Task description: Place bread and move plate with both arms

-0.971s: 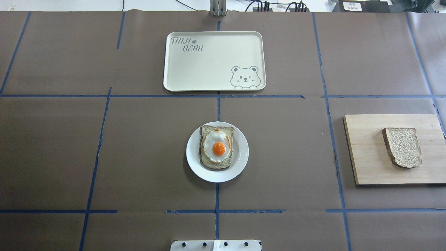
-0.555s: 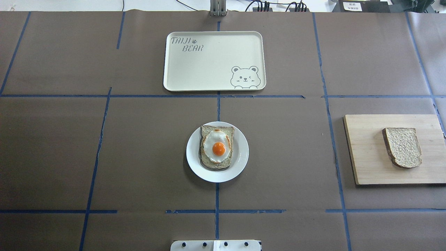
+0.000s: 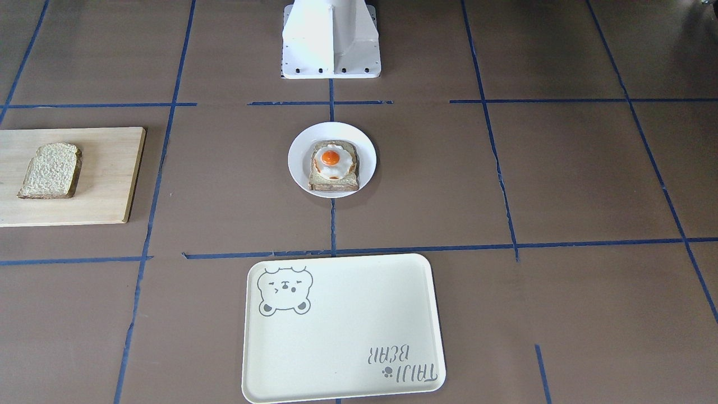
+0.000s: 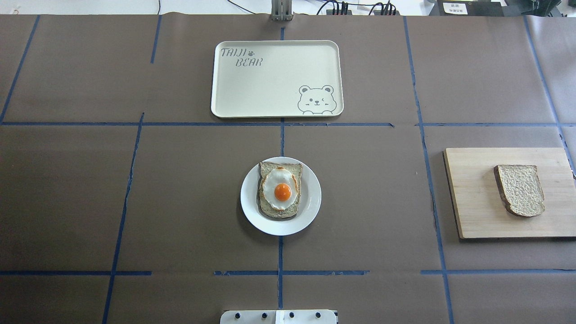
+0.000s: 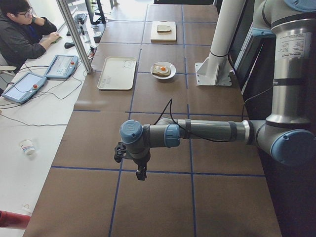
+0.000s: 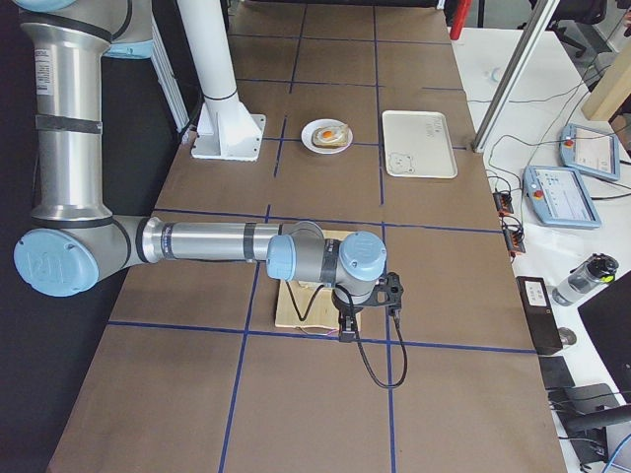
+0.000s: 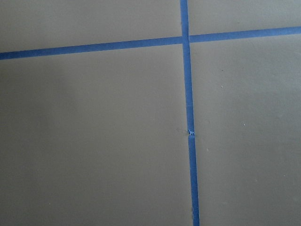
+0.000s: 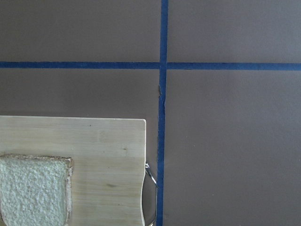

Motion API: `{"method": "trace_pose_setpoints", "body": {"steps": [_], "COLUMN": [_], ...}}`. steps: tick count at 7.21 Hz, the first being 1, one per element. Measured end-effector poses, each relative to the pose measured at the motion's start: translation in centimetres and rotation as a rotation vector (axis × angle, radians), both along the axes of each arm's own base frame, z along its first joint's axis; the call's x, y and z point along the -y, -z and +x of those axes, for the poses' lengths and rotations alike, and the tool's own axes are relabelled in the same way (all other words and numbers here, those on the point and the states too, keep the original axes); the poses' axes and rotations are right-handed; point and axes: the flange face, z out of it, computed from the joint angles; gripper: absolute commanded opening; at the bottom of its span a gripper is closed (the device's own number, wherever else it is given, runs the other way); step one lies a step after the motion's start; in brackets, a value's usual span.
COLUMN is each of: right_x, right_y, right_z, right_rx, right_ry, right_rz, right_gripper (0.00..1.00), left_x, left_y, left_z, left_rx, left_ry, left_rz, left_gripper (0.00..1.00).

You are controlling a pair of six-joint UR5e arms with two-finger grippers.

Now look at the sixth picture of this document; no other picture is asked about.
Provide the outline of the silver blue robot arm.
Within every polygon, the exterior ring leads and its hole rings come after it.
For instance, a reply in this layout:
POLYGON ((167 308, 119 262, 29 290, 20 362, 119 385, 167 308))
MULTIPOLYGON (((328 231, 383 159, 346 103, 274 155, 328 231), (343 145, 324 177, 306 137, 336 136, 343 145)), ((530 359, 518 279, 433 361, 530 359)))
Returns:
POLYGON ((103 201, 102 59, 153 51, 148 1, 22 1, 20 24, 35 48, 41 199, 35 228, 14 262, 36 291, 71 297, 110 275, 162 260, 262 262, 269 277, 330 288, 339 338, 357 341, 367 306, 400 307, 386 247, 369 232, 342 240, 318 225, 167 223, 116 216, 103 201))

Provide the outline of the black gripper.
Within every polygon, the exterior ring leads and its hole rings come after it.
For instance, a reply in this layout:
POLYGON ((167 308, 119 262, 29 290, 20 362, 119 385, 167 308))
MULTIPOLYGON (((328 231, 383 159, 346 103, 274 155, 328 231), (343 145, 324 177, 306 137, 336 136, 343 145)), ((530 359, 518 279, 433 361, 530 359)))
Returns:
POLYGON ((341 343, 352 343, 356 339, 356 322, 350 318, 361 312, 363 307, 356 304, 353 296, 341 286, 336 286, 332 292, 332 303, 338 310, 339 331, 338 341, 341 343))

